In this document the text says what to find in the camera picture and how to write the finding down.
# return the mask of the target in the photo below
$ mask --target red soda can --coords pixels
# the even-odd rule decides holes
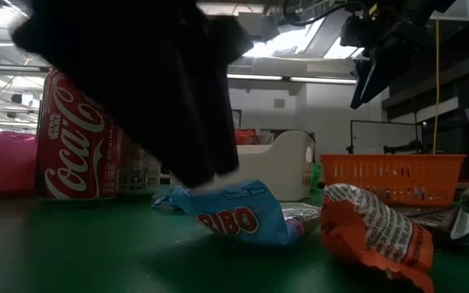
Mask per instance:
[[[119,194],[151,197],[160,187],[159,161],[126,134],[121,145]]]
[[[45,79],[37,131],[37,189],[43,198],[109,199],[118,191],[122,130],[63,73]]]

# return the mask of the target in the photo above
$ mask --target red bag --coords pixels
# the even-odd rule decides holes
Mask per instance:
[[[0,197],[33,196],[36,154],[34,134],[0,132]]]
[[[235,129],[234,135],[238,146],[260,144],[255,129]]]

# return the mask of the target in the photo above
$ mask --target fluorescent light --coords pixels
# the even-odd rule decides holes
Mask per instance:
[[[365,48],[357,48],[357,50],[355,50],[350,57],[356,58],[359,54],[363,52],[363,50],[365,50]]]
[[[250,80],[250,81],[281,81],[282,80],[282,77],[250,75],[250,74],[228,74],[227,78],[239,79],[239,80]]]
[[[345,59],[350,57],[350,55],[357,49],[353,46],[342,46],[340,45],[341,37],[338,37],[329,51],[325,54],[323,58],[325,59]]]
[[[24,122],[6,122],[0,121],[0,125],[4,126],[22,126],[22,127],[37,127],[37,123],[24,123]]]
[[[339,79],[339,78],[322,78],[322,77],[291,77],[292,82],[305,82],[305,83],[323,83],[334,85],[355,85],[355,80]]]
[[[5,107],[0,109],[0,113],[16,113],[16,114],[38,114],[39,110],[35,109],[23,109],[23,108],[16,108],[16,107]]]
[[[0,71],[48,73],[49,69],[46,66],[0,65]]]

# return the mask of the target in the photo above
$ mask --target orange plastic basket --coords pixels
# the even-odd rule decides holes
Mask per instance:
[[[465,155],[320,155],[325,183],[369,190],[387,204],[449,206]]]

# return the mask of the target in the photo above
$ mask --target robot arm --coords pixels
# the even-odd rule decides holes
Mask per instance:
[[[354,60],[351,72],[357,79],[352,109],[368,103],[406,72],[422,50],[435,46],[435,38],[425,25],[433,11],[445,12],[455,0],[379,0],[343,1],[325,13],[298,23],[284,14],[291,25],[306,25],[339,9],[353,13],[342,28],[341,45],[364,48],[367,59]],[[287,11],[285,0],[283,11]]]

